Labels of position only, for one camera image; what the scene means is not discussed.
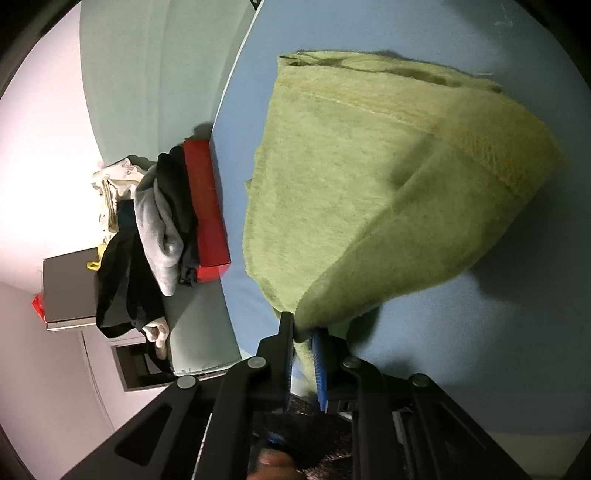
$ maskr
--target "green towel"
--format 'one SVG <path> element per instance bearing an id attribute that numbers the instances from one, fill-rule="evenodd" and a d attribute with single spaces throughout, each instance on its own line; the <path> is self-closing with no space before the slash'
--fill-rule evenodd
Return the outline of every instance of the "green towel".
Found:
<path id="1" fill-rule="evenodd" d="M 490 80 L 374 54 L 278 63 L 243 250 L 298 327 L 466 270 L 560 162 L 544 124 Z"/>

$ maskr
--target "mattress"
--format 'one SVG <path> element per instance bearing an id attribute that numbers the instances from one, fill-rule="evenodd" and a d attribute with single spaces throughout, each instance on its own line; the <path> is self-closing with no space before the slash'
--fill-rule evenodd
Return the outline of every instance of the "mattress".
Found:
<path id="1" fill-rule="evenodd" d="M 254 353 L 277 330 L 244 269 L 244 182 L 277 56 L 297 50 L 383 52 L 490 77 L 552 130 L 569 167 L 501 242 L 465 274 L 391 300 L 353 325 L 352 348 L 389 374 L 428 374 L 486 429 L 591 429 L 591 93 L 554 37 L 512 1 L 343 0 L 335 9 L 328 0 L 273 0 L 259 8 L 211 143 L 232 258 L 222 285 L 240 348 Z"/>

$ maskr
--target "white fabric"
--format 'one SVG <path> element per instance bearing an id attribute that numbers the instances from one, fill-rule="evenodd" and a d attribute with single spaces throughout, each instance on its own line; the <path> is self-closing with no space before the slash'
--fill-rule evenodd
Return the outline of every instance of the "white fabric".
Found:
<path id="1" fill-rule="evenodd" d="M 156 356 L 161 360 L 166 360 L 166 339 L 170 333 L 166 319 L 163 317 L 157 318 L 145 325 L 142 330 L 145 332 L 148 341 L 156 344 Z"/>
<path id="2" fill-rule="evenodd" d="M 162 294 L 171 297 L 178 283 L 183 240 L 155 175 L 156 165 L 150 167 L 135 191 L 135 221 L 154 278 Z"/>
<path id="3" fill-rule="evenodd" d="M 100 196 L 99 222 L 104 232 L 104 243 L 108 244 L 119 231 L 117 201 L 133 200 L 135 189 L 145 174 L 128 158 L 93 173 L 91 185 Z"/>

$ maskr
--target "red box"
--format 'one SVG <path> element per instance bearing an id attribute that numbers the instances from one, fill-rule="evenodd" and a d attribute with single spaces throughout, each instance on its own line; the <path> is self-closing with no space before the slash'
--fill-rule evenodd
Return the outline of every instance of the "red box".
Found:
<path id="1" fill-rule="evenodd" d="M 183 145 L 191 201 L 197 215 L 197 280 L 220 278 L 230 266 L 228 242 L 217 199 L 209 140 L 185 140 Z"/>

